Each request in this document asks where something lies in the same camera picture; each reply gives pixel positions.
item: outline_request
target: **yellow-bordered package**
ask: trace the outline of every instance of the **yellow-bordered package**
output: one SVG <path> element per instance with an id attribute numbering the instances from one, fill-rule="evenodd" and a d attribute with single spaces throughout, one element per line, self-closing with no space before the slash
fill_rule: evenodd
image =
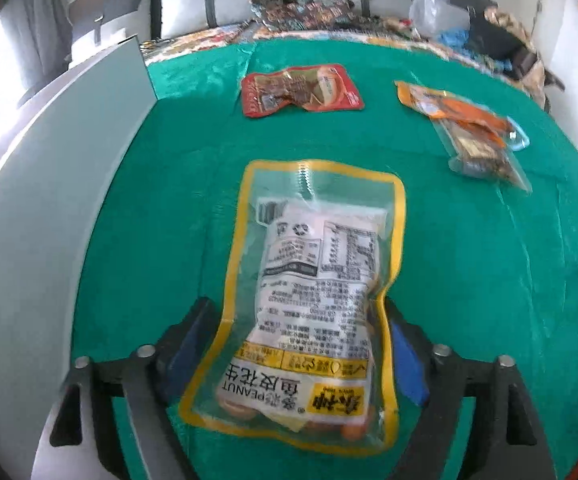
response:
<path id="1" fill-rule="evenodd" d="M 187 423 L 365 456 L 396 440 L 384 306 L 402 258 L 392 174 L 255 160 L 243 175 L 217 334 L 185 391 Z"/>

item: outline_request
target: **plastic bag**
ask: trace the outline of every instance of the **plastic bag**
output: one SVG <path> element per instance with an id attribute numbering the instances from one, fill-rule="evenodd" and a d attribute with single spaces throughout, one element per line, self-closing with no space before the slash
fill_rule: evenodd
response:
<path id="1" fill-rule="evenodd" d="M 450 92 L 396 82 L 402 104 L 432 119 L 447 152 L 449 167 L 474 178 L 509 182 L 527 192 L 531 184 L 508 142 L 522 149 L 529 139 L 514 121 L 502 119 Z"/>
<path id="2" fill-rule="evenodd" d="M 450 28 L 469 29 L 469 12 L 449 4 L 449 0 L 412 0 L 409 19 L 421 36 L 434 38 Z"/>
<path id="3" fill-rule="evenodd" d="M 251 73 L 242 80 L 242 110 L 247 117 L 265 117 L 290 104 L 309 112 L 365 107 L 339 64 L 292 66 L 271 74 Z"/>
<path id="4" fill-rule="evenodd" d="M 391 446 L 398 405 L 384 297 L 404 216 L 391 174 L 323 160 L 250 163 L 223 318 L 182 418 L 320 452 Z"/>

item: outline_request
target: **table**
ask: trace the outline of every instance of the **table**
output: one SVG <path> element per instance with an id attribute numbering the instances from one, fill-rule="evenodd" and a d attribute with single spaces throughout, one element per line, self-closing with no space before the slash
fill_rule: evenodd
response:
<path id="1" fill-rule="evenodd" d="M 290 107 L 242 114 L 249 72 L 322 62 L 346 67 L 365 110 Z M 461 355 L 518 362 L 562 478 L 578 456 L 578 153 L 529 97 L 423 52 L 338 41 L 234 44 L 149 67 L 159 101 L 135 137 L 86 254 L 73 357 L 121 358 L 153 342 L 200 295 L 220 302 L 240 178 L 256 158 L 324 158 L 397 174 L 407 193 L 402 271 L 389 296 L 410 322 Z M 512 116 L 532 144 L 518 153 L 531 195 L 453 174 L 429 120 L 400 105 L 394 80 L 466 96 Z M 118 400 L 134 479 L 144 478 Z M 397 445 L 344 459 L 238 439 L 171 420 L 201 478 L 384 478 L 418 409 L 399 396 Z M 465 400 L 445 478 L 455 478 L 473 403 Z"/>

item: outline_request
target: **yellow border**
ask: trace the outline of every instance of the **yellow border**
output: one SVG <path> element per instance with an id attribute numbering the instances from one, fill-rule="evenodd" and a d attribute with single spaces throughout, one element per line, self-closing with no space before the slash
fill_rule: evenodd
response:
<path id="1" fill-rule="evenodd" d="M 391 232 L 391 261 L 389 263 L 389 280 L 379 291 L 376 298 L 378 316 L 381 323 L 383 334 L 383 367 L 382 367 L 382 389 L 384 404 L 384 433 L 385 440 L 382 449 L 367 448 L 349 448 L 344 446 L 330 446 L 312 442 L 303 442 L 297 438 L 280 434 L 273 430 L 252 430 L 249 428 L 240 428 L 227 422 L 223 422 L 210 416 L 202 416 L 192 410 L 195 395 L 200 388 L 207 371 L 213 361 L 220 355 L 223 350 L 231 327 L 234 322 L 236 310 L 236 285 L 238 279 L 238 268 L 240 258 L 245 244 L 245 235 L 247 233 L 247 221 L 249 210 L 249 195 L 251 193 L 251 183 L 256 170 L 269 171 L 297 171 L 309 169 L 312 171 L 327 171 L 345 176 L 364 178 L 374 182 L 387 182 L 393 184 L 394 188 L 394 208 L 393 208 L 393 231 Z M 292 446 L 301 449 L 319 451 L 323 453 L 345 454 L 348 456 L 367 456 L 376 454 L 384 449 L 391 447 L 398 433 L 398 401 L 396 399 L 396 390 L 393 380 L 393 355 L 391 344 L 384 342 L 390 341 L 389 322 L 387 313 L 384 309 L 384 298 L 387 290 L 395 281 L 400 272 L 400 263 L 402 261 L 402 239 L 405 228 L 405 189 L 398 177 L 389 173 L 380 173 L 378 171 L 362 170 L 354 166 L 331 162 L 328 160 L 302 160 L 299 162 L 276 162 L 271 160 L 253 160 L 247 165 L 245 173 L 240 184 L 240 193 L 238 196 L 238 209 L 236 212 L 236 227 L 233 233 L 233 244 L 231 254 L 229 255 L 229 264 L 227 265 L 227 275 L 224 283 L 224 306 L 223 316 L 218 326 L 215 338 L 211 343 L 207 354 L 203 357 L 197 370 L 194 373 L 187 390 L 180 401 L 178 412 L 181 418 L 192 426 L 207 428 L 208 430 L 220 431 L 221 433 L 232 434 L 236 436 L 253 436 L 269 437 L 281 440 Z"/>

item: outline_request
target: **recycling symbol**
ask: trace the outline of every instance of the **recycling symbol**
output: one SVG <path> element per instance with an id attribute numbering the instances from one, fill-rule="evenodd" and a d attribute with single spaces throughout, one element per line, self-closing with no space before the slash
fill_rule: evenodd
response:
<path id="1" fill-rule="evenodd" d="M 309 232 L 309 226 L 307 224 L 293 224 L 293 232 L 298 236 L 304 236 Z"/>

